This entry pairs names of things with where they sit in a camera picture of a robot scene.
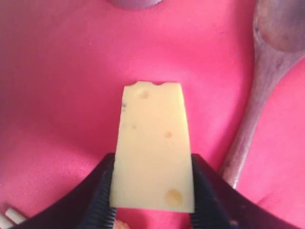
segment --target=spoon handle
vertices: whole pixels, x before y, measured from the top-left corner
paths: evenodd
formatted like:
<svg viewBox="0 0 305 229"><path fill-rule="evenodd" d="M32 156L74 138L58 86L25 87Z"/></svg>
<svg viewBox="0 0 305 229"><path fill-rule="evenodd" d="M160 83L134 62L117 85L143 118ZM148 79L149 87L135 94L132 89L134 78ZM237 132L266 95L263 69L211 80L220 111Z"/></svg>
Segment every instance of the spoon handle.
<svg viewBox="0 0 305 229"><path fill-rule="evenodd" d="M260 37L256 35L254 40L256 40L255 71L249 102L240 128L220 170L224 180L233 188L236 188L239 181L266 100L280 79L303 55L303 53L285 53L275 50L261 42Z"/></svg>

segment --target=slice of cheese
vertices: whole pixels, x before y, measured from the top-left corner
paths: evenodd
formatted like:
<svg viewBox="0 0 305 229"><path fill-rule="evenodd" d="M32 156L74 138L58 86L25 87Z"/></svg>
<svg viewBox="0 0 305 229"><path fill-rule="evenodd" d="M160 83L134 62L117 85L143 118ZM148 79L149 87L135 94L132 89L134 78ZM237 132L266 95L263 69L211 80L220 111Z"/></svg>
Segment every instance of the slice of cheese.
<svg viewBox="0 0 305 229"><path fill-rule="evenodd" d="M111 207L194 211L187 119L179 83L123 92Z"/></svg>

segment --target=yellow cheese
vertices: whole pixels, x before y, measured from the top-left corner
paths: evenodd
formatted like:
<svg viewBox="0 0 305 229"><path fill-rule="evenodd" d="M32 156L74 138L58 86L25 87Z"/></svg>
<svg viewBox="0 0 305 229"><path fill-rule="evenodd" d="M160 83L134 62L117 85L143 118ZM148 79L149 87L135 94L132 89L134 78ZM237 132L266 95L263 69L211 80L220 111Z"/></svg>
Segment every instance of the yellow cheese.
<svg viewBox="0 0 305 229"><path fill-rule="evenodd" d="M179 83L126 86L111 207L194 211L187 119Z"/></svg>

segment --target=pink background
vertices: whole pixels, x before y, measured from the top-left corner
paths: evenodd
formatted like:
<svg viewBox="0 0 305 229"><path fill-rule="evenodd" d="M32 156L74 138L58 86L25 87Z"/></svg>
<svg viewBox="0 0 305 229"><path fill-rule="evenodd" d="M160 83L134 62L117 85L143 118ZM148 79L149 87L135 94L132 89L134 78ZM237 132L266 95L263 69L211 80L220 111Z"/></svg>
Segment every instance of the pink background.
<svg viewBox="0 0 305 229"><path fill-rule="evenodd" d="M33 216L74 188L117 140L123 86L180 82L192 152L218 168L253 76L254 0L0 3L0 212ZM305 227L305 61L264 110L238 191ZM120 210L132 229L188 229L185 214Z"/></svg>

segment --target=cheese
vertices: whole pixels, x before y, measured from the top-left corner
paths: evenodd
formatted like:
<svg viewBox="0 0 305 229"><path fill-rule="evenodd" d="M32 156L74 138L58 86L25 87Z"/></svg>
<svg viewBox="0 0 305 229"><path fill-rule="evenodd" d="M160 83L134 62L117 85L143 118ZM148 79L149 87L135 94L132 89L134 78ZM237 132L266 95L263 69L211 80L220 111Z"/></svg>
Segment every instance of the cheese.
<svg viewBox="0 0 305 229"><path fill-rule="evenodd" d="M111 207L194 211L187 119L179 83L126 86Z"/></svg>

